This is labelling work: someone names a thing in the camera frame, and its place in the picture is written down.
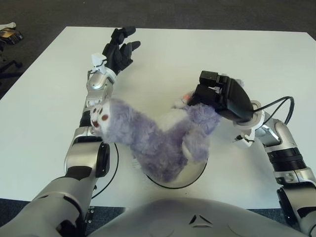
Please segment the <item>stuffed animal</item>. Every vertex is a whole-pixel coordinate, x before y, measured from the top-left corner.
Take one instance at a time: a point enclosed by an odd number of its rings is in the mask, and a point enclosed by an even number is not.
[[[190,95],[155,122],[119,99],[91,109],[91,124],[105,143],[129,146],[145,174],[158,182],[172,182],[190,163],[206,164],[209,135],[221,116],[204,104],[188,106]]]

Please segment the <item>black chair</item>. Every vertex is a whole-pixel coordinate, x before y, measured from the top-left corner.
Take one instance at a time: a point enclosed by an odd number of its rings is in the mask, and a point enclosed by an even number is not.
[[[0,61],[1,62],[6,62],[6,59],[2,56],[2,52],[3,52],[3,46],[1,45],[0,42]],[[23,72],[15,72],[15,73],[3,73],[5,72],[8,68],[11,67],[11,65],[15,65],[17,68],[21,68],[23,65],[22,63],[18,63],[15,60],[12,60],[8,63],[6,63],[4,66],[0,67],[0,79],[4,79],[4,78],[16,78],[16,77],[20,77]]]

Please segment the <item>black cable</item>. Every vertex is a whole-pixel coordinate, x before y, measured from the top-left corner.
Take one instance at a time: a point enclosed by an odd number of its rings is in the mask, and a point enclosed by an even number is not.
[[[270,107],[270,106],[272,106],[272,105],[274,105],[274,104],[276,104],[276,103],[278,103],[278,102],[280,102],[282,100],[287,100],[287,99],[290,99],[290,98],[292,98],[292,97],[291,96],[284,96],[284,97],[282,97],[282,98],[280,98],[278,100],[275,100],[275,101],[265,105],[264,107],[260,107],[260,108],[258,108],[256,110],[254,110],[253,112],[258,112],[260,110],[264,110],[264,109],[266,109],[266,108],[268,108],[268,107]]]
[[[114,146],[115,146],[115,149],[117,150],[117,155],[118,155],[118,163],[117,163],[117,167],[115,169],[114,175],[113,175],[112,179],[109,181],[109,183],[100,192],[98,192],[96,195],[92,196],[91,199],[94,199],[96,196],[98,196],[100,193],[102,193],[110,185],[110,183],[114,179],[115,175],[117,174],[117,170],[118,170],[118,167],[119,167],[119,150],[118,150],[118,147],[117,147],[116,143],[114,143]]]
[[[279,106],[276,108],[276,110],[274,110],[274,112],[270,115],[270,117],[266,120],[266,121],[264,121],[264,123],[262,124],[262,125],[265,125],[272,117],[273,117],[273,115],[275,115],[276,114],[276,112],[281,108],[281,106],[287,101],[287,100],[290,100],[291,101],[291,104],[290,104],[290,108],[289,108],[289,111],[288,111],[288,114],[287,114],[287,117],[286,117],[286,119],[285,119],[285,124],[288,124],[288,122],[290,122],[290,119],[291,119],[291,117],[292,117],[292,114],[293,114],[293,111],[294,111],[294,98],[293,97],[291,97],[291,96],[286,96],[286,97],[283,97],[284,98],[284,100],[282,101],[282,103],[281,104],[279,104]]]

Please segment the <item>chair leg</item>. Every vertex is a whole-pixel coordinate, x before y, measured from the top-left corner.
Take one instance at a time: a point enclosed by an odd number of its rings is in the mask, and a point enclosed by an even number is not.
[[[23,72],[17,72],[17,73],[2,73],[0,74],[0,79],[4,78],[17,78],[22,76]]]
[[[8,64],[6,64],[6,65],[4,65],[3,67],[0,68],[0,73],[2,73],[5,70],[7,70],[12,64],[14,64],[17,68],[21,68],[22,67],[22,63],[18,63],[17,61],[12,60]]]

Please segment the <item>gray carpet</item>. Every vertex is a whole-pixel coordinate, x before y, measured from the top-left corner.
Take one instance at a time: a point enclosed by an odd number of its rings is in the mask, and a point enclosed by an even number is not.
[[[299,31],[316,39],[316,1],[2,0],[0,24],[11,21],[25,38],[17,45],[6,45],[3,53],[23,62],[20,70],[26,70],[65,26]],[[0,98],[16,80],[1,80]],[[0,226],[24,205],[0,199]],[[256,212],[284,222],[279,209]],[[98,208],[97,213],[88,231],[120,214],[121,209]]]

